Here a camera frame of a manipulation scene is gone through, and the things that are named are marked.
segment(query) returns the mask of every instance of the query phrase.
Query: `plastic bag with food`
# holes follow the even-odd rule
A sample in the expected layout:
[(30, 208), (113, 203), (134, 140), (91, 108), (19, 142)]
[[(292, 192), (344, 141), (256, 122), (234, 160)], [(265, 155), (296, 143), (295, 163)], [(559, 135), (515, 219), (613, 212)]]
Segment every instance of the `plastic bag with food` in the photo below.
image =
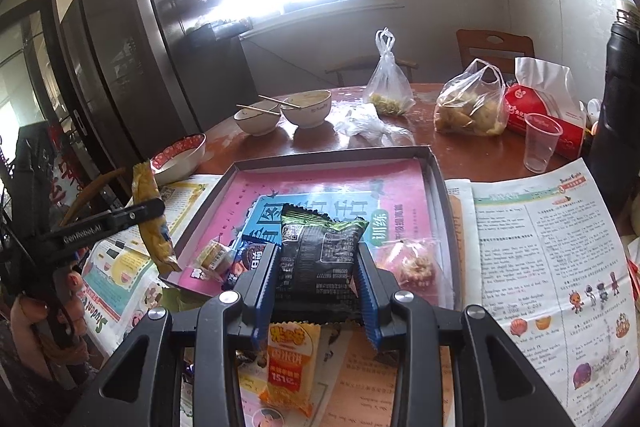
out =
[(375, 147), (415, 145), (411, 131), (396, 125), (384, 123), (376, 113), (372, 103), (364, 103), (350, 108), (334, 129), (347, 136), (361, 135)]
[[(490, 82), (484, 81), (486, 74), (492, 77)], [(436, 131), (476, 136), (501, 134), (509, 118), (505, 90), (500, 70), (476, 58), (462, 74), (442, 87), (433, 114)]]
[[(156, 179), (151, 170), (149, 160), (133, 165), (131, 193), (134, 204), (160, 197), (160, 191), (158, 190), (158, 185), (156, 185)], [(174, 244), (171, 242), (169, 227), (167, 227), (164, 214), (156, 217), (156, 219), (140, 223), (138, 228), (140, 229), (140, 237), (145, 243), (146, 251), (148, 251), (151, 259), (158, 267), (160, 275), (168, 275), (172, 271), (182, 271), (175, 258)]]
[(451, 283), (436, 260), (437, 239), (402, 239), (378, 248), (376, 265), (389, 270), (402, 290), (419, 295), (433, 306), (454, 301)]
[(388, 28), (376, 33), (380, 61), (369, 84), (364, 88), (362, 101), (372, 103), (378, 114), (400, 116), (406, 113), (415, 101), (411, 85), (396, 64), (396, 58), (391, 52), (394, 42), (396, 38)]

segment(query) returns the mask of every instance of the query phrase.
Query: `hand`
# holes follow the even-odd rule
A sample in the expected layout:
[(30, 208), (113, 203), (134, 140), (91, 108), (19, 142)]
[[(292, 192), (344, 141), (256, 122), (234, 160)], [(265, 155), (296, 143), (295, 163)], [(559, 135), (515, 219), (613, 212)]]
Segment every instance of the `hand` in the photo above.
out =
[[(76, 335), (81, 337), (86, 333), (86, 323), (84, 321), (84, 305), (76, 296), (76, 292), (82, 288), (82, 277), (79, 273), (72, 271), (67, 277), (66, 284), (73, 293), (73, 297), (65, 305), (65, 308), (74, 325)], [(78, 346), (64, 350), (56, 346), (53, 340), (48, 337), (40, 337), (40, 341), (38, 341), (31, 330), (31, 325), (46, 319), (47, 311), (47, 305), (44, 302), (24, 295), (18, 296), (11, 309), (11, 330), (20, 361), (41, 377), (51, 380), (43, 352), (47, 358), (56, 363), (76, 364), (88, 360), (88, 351), (86, 343), (82, 339)], [(58, 320), (60, 323), (66, 324), (66, 318), (63, 314), (58, 316)]]

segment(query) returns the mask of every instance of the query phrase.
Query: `chopstick in bowl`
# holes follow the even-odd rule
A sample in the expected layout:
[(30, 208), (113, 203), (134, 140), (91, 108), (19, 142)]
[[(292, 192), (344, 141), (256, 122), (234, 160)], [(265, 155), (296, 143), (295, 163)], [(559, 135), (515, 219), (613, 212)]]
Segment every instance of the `chopstick in bowl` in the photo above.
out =
[(236, 103), (236, 107), (240, 107), (242, 109), (249, 109), (255, 112), (263, 112), (266, 114), (272, 114), (273, 116), (280, 116), (279, 112), (274, 112), (274, 111), (267, 111), (266, 109), (261, 109), (260, 107), (251, 107), (250, 105), (241, 105), (239, 103)]
[(259, 94), (258, 96), (260, 98), (265, 99), (265, 100), (270, 100), (270, 102), (276, 102), (276, 103), (279, 103), (280, 105), (286, 105), (287, 107), (290, 107), (292, 109), (302, 109), (301, 105), (296, 105), (294, 103), (285, 102), (284, 100), (278, 100), (277, 98), (270, 98), (268, 96), (264, 96), (263, 94)]

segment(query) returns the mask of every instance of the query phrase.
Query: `wooden table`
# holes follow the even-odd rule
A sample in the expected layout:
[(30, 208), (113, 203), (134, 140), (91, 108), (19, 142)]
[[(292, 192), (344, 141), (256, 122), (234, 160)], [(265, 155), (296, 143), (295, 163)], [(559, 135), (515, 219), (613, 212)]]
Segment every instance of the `wooden table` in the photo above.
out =
[[(433, 128), (433, 109), (442, 84), (412, 84), (415, 105), (401, 118), (384, 118), (414, 134), (417, 145), (430, 145), (445, 179), (469, 178), (475, 182), (495, 182), (530, 176), (522, 164), (524, 138), (509, 130), (498, 137), (484, 138), (460, 134), (441, 134)], [(197, 172), (222, 174), (236, 160), (280, 156), (303, 152), (370, 147), (359, 136), (334, 130), (334, 124), (350, 107), (362, 103), (362, 86), (332, 89), (333, 107), (326, 121), (315, 129), (298, 129), (281, 117), (275, 131), (250, 136), (227, 118), (207, 131), (207, 152)], [(554, 155), (549, 170), (567, 160)]]

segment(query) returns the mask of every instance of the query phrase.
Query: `black thermos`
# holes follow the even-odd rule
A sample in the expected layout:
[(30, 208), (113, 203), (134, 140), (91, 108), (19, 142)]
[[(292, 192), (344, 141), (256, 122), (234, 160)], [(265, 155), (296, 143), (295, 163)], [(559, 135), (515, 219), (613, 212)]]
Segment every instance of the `black thermos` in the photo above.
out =
[(588, 165), (615, 219), (640, 171), (640, 14), (629, 1), (616, 3), (607, 43), (600, 119)]

